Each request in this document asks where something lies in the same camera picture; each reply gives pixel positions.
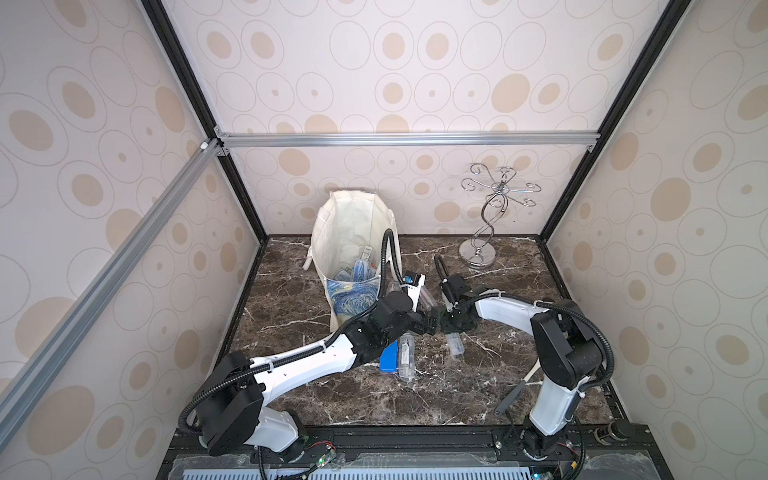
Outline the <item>clear slim case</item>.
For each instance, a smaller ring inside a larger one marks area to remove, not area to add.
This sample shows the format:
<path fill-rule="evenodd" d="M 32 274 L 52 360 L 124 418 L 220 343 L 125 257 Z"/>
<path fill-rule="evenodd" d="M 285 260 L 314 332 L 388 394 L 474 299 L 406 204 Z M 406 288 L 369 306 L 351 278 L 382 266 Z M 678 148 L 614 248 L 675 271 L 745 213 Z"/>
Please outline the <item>clear slim case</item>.
<path fill-rule="evenodd" d="M 416 377 L 415 337 L 406 332 L 398 340 L 398 376 L 410 382 Z"/>
<path fill-rule="evenodd" d="M 465 347 L 461 338 L 461 334 L 458 332 L 446 333 L 444 338 L 451 357 L 462 358 L 465 352 Z"/>

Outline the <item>clear slim case front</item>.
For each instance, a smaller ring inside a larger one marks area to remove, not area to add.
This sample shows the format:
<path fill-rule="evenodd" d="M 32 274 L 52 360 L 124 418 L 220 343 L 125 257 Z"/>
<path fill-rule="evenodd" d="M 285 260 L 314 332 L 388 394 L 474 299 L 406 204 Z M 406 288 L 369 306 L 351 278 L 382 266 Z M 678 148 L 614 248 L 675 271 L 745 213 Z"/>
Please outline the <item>clear slim case front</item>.
<path fill-rule="evenodd" d="M 406 332 L 398 340 L 398 376 L 410 382 L 416 377 L 415 337 Z"/>

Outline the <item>clear case pink compass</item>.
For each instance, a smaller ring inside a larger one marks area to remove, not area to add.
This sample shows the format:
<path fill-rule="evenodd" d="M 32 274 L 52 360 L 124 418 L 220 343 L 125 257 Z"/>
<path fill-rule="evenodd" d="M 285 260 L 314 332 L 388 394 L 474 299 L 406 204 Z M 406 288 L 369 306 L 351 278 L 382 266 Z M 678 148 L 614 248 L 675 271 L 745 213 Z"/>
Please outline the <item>clear case pink compass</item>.
<path fill-rule="evenodd" d="M 423 287 L 420 290 L 419 305 L 421 306 L 421 309 L 425 312 L 429 312 L 432 309 L 438 307 L 437 301 L 434 299 L 433 295 L 429 292 L 429 290 L 426 287 Z"/>

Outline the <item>clear case blue compass front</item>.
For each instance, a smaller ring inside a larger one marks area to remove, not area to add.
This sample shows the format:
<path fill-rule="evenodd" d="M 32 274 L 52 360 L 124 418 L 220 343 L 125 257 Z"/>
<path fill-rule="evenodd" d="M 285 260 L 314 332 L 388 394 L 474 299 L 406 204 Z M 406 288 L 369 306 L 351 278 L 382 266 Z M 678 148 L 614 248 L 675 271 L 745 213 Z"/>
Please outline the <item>clear case blue compass front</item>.
<path fill-rule="evenodd" d="M 358 259 L 355 261 L 352 272 L 353 282 L 364 282 L 372 279 L 376 275 L 376 270 L 371 266 L 368 260 Z"/>

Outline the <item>Starry Night canvas tote bag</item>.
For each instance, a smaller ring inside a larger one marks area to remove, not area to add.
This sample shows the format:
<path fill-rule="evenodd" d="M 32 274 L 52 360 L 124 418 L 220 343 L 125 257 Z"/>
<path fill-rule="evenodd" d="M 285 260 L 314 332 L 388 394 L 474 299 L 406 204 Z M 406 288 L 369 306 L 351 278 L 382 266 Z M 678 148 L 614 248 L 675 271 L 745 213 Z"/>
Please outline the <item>Starry Night canvas tote bag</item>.
<path fill-rule="evenodd" d="M 304 267 L 315 267 L 331 308 L 330 329 L 366 310 L 382 288 L 381 274 L 402 269 L 399 240 L 382 245 L 386 231 L 397 232 L 395 215 L 374 193 L 342 190 L 330 194 L 320 207 Z M 355 261 L 368 260 L 376 275 L 353 282 Z"/>

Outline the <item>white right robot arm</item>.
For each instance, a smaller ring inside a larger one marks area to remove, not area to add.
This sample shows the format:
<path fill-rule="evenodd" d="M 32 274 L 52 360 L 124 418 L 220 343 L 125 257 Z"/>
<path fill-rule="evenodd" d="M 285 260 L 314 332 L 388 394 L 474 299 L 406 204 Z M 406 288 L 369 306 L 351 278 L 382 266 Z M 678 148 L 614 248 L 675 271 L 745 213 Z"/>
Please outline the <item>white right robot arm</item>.
<path fill-rule="evenodd" d="M 473 290 L 452 274 L 440 282 L 446 303 L 441 330 L 468 332 L 479 320 L 495 321 L 534 339 L 543 383 L 528 415 L 528 428 L 553 437 L 571 421 L 580 399 L 607 383 L 615 355 L 607 337 L 571 300 L 527 301 L 496 289 Z"/>

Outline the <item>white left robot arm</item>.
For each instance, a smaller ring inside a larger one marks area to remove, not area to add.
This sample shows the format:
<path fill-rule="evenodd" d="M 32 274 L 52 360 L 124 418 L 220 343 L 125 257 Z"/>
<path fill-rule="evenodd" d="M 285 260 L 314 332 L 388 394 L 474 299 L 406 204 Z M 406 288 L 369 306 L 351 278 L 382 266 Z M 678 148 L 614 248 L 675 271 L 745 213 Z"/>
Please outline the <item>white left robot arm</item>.
<path fill-rule="evenodd" d="M 295 459 L 307 434 L 296 415 L 271 409 L 271 402 L 319 378 L 379 359 L 406 333 L 436 330 L 435 315 L 418 311 L 406 293 L 392 291 L 313 344 L 263 358 L 229 354 L 190 402 L 198 421 L 194 434 L 211 456 L 252 446 L 286 461 Z"/>

